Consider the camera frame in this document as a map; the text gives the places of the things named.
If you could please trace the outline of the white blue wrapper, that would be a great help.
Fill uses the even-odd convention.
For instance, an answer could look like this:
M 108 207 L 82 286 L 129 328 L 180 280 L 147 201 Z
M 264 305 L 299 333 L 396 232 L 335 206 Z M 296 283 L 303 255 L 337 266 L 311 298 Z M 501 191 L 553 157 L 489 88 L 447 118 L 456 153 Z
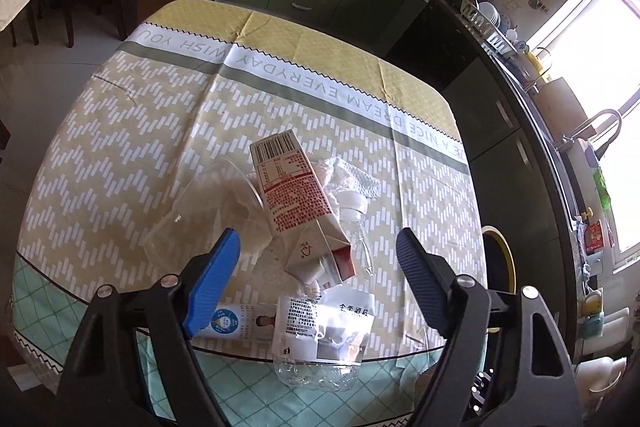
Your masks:
M 276 323 L 275 305 L 230 305 L 219 306 L 196 338 L 249 341 L 269 343 Z

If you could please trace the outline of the clear plastic bottle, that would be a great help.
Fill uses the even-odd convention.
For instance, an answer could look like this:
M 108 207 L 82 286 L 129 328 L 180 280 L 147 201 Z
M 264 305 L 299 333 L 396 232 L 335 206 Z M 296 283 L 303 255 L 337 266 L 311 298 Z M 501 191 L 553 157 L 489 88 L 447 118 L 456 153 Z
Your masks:
M 352 388 L 372 331 L 369 201 L 354 191 L 336 201 L 336 213 L 303 227 L 286 266 L 299 291 L 278 300 L 271 351 L 277 377 L 292 388 Z

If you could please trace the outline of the red white milk carton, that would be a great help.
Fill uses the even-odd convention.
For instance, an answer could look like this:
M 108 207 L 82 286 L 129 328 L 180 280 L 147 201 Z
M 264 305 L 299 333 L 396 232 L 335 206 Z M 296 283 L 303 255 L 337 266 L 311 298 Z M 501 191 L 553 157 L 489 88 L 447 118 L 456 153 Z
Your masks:
M 322 289 L 354 277 L 352 247 L 295 133 L 286 130 L 250 144 L 250 157 L 284 272 Z

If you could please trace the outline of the yellow rimmed trash bin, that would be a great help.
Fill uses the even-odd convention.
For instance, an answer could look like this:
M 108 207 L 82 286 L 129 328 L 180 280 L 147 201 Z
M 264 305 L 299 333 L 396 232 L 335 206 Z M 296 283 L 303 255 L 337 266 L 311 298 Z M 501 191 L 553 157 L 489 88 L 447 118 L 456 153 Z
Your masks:
M 482 239 L 486 259 L 487 282 L 490 289 L 515 293 L 516 273 L 511 249 L 503 234 L 492 227 L 484 225 Z

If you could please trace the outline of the green kitchen cabinets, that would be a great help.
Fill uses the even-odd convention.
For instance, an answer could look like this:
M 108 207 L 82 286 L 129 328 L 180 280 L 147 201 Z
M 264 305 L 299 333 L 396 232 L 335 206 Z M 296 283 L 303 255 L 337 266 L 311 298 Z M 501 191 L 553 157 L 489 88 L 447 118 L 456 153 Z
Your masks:
M 466 29 L 457 0 L 218 0 L 279 15 L 374 54 L 377 98 L 441 94 L 471 165 L 480 221 L 506 238 L 518 280 L 538 287 L 568 345 L 578 326 L 575 206 L 549 132 L 512 72 Z

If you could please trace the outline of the chrome sink faucet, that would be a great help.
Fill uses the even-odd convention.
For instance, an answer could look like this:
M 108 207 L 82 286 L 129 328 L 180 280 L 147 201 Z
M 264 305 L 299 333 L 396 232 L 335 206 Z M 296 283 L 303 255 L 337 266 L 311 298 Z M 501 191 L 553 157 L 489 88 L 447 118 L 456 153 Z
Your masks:
M 593 138 L 597 138 L 600 134 L 608 136 L 608 139 L 594 151 L 596 157 L 601 159 L 608 148 L 620 136 L 622 127 L 623 115 L 617 109 L 602 109 L 596 115 L 586 119 L 581 124 L 578 124 L 578 126 L 572 131 L 567 134 L 562 134 L 561 139 L 559 139 L 558 142 L 555 142 L 553 147 L 559 153 L 566 152 L 573 146 L 577 138 L 579 138 L 585 131 L 591 129 L 594 131 Z

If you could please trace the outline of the wooden cutting board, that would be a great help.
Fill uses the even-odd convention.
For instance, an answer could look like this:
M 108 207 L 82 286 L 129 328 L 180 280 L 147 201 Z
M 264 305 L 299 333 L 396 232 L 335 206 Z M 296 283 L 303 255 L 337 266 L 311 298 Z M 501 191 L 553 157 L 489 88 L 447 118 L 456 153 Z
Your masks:
M 585 109 L 563 77 L 541 84 L 533 101 L 554 141 L 569 135 L 587 120 Z

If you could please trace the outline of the patterned tablecloth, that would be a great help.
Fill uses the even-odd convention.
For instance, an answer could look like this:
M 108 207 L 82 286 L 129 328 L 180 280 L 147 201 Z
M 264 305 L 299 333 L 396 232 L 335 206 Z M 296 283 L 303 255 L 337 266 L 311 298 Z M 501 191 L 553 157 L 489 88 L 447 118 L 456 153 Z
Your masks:
M 411 229 L 454 271 L 486 277 L 480 213 L 454 116 L 419 79 L 321 32 L 236 6 L 181 0 L 150 16 L 88 79 L 56 129 L 26 204 L 13 337 L 50 390 L 94 292 L 145 288 L 145 237 L 218 157 L 292 130 L 312 160 L 339 157 L 380 184 L 367 213 L 375 319 L 356 383 L 294 389 L 270 352 L 198 340 L 196 356 L 238 426 L 399 426 L 442 340 L 398 267 Z

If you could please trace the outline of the dish rack with dishes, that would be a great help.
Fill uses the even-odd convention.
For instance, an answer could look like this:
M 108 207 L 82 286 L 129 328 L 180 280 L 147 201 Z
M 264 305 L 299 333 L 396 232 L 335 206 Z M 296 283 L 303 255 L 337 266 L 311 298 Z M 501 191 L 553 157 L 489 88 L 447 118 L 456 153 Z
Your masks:
M 476 1 L 461 0 L 460 15 L 472 33 L 496 53 L 504 57 L 518 54 L 518 49 L 498 29 L 499 14 L 492 4 L 483 11 Z

